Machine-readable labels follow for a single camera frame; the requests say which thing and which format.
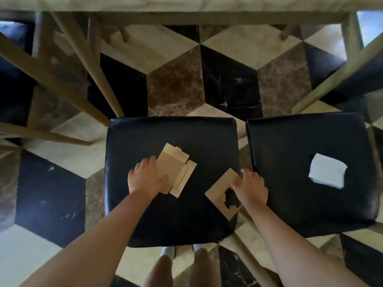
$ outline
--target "hand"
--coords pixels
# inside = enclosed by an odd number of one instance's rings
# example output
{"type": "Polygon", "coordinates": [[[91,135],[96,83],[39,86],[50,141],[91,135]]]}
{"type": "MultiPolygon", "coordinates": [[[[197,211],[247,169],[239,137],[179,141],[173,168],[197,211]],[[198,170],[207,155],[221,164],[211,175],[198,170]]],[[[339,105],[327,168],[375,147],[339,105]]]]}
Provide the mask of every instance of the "hand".
{"type": "Polygon", "coordinates": [[[265,181],[256,172],[241,169],[243,173],[242,183],[232,183],[231,188],[237,195],[239,201],[245,208],[251,207],[254,203],[266,204],[268,190],[265,181]]]}
{"type": "Polygon", "coordinates": [[[167,175],[158,177],[156,157],[143,159],[141,163],[137,163],[134,169],[129,171],[127,175],[127,184],[129,193],[141,192],[152,200],[160,192],[165,185],[167,175]]]}

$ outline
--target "white paper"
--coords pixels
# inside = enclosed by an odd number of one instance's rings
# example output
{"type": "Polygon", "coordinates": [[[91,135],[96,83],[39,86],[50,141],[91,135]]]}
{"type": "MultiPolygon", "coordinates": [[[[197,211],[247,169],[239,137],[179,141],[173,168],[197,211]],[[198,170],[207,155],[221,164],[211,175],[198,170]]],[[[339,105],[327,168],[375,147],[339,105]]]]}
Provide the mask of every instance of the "white paper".
{"type": "Polygon", "coordinates": [[[317,153],[311,162],[309,178],[315,183],[341,189],[346,169],[342,161],[317,153]]]}

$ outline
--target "forearm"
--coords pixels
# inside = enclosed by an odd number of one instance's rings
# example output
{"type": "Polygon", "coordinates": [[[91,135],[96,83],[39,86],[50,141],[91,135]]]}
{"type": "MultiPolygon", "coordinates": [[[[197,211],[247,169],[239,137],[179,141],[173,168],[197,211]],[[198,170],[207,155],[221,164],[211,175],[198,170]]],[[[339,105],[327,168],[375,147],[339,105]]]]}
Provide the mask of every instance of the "forearm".
{"type": "Polygon", "coordinates": [[[264,204],[247,208],[286,287],[366,286],[345,267],[324,256],[264,204]]]}
{"type": "Polygon", "coordinates": [[[127,242],[150,201],[141,192],[127,196],[108,216],[51,258],[21,286],[109,286],[127,242]]]}

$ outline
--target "white sock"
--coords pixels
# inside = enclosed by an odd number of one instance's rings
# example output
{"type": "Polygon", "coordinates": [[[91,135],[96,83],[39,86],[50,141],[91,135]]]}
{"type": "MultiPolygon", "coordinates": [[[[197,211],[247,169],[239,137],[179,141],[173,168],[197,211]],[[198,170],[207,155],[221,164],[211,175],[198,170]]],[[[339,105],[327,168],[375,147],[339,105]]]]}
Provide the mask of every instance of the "white sock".
{"type": "Polygon", "coordinates": [[[193,245],[194,252],[198,251],[199,249],[205,249],[205,245],[204,244],[194,244],[193,245]]]}
{"type": "Polygon", "coordinates": [[[161,252],[161,257],[162,256],[168,256],[170,259],[174,260],[175,257],[175,247],[163,247],[162,252],[161,252]]]}

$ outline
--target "tiled floor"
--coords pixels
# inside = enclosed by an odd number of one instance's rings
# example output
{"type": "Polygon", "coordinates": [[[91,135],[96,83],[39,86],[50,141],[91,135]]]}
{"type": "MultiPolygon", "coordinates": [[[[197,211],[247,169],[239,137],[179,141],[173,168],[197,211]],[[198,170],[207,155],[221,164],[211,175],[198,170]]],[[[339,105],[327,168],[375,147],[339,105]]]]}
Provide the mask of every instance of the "tiled floor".
{"type": "MultiPolygon", "coordinates": [[[[383,31],[383,14],[360,12],[363,41],[383,31]]],[[[240,164],[251,168],[245,121],[289,115],[291,108],[346,61],[339,25],[303,25],[285,42],[280,26],[128,26],[102,44],[101,66],[128,117],[234,116],[240,164]]],[[[56,41],[69,54],[65,38],[56,41]]],[[[305,112],[356,110],[383,157],[383,56],[377,57],[305,112]]],[[[113,112],[91,81],[88,100],[113,112]]],[[[39,86],[28,125],[94,140],[91,146],[27,141],[26,151],[0,153],[0,285],[18,286],[61,248],[104,217],[106,128],[39,86]]],[[[377,218],[383,223],[382,214],[377,218]]],[[[264,242],[244,222],[237,234],[259,262],[278,276],[264,242]]],[[[381,286],[383,235],[361,230],[310,238],[371,286],[381,286]]],[[[208,246],[223,286],[257,286],[232,246],[208,246]]],[[[126,248],[112,286],[142,285],[160,248],[126,248]],[[131,258],[139,258],[132,264],[131,258]]],[[[175,286],[188,286],[193,253],[177,250],[175,286]]]]}

